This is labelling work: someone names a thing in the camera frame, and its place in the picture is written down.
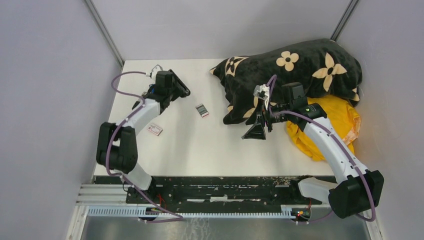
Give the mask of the beige stapler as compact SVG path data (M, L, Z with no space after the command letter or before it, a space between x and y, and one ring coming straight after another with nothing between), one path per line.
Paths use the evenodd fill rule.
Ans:
M133 104L133 106L132 106L132 108L131 108L131 110L133 111L134 109L136 109L138 106L139 106L139 104L141 103L141 99L138 99L134 104Z

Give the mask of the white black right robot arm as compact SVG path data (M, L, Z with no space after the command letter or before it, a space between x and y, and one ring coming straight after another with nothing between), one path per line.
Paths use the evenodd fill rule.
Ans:
M289 199L295 204L302 204L308 198L329 204L332 212L341 219L356 215L367 222L375 221L384 185L380 171L370 171L350 151L323 108L318 103L308 103L301 83L285 84L284 100L275 106L270 103L273 88L263 84L253 90L258 105L247 121L250 129L242 138L265 140L266 133L273 130L273 124L293 123L318 147L335 182L301 176L289 189Z

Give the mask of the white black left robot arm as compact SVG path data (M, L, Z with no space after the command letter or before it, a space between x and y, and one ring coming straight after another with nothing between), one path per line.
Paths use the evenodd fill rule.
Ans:
M135 95L131 112L118 122L100 125L96 162L105 167L111 177L122 177L138 190L138 197L149 204L156 200L158 191L151 186L153 177L138 163L137 135L153 119L160 116L171 102L191 94L189 88L169 70L151 73L154 83L146 93Z

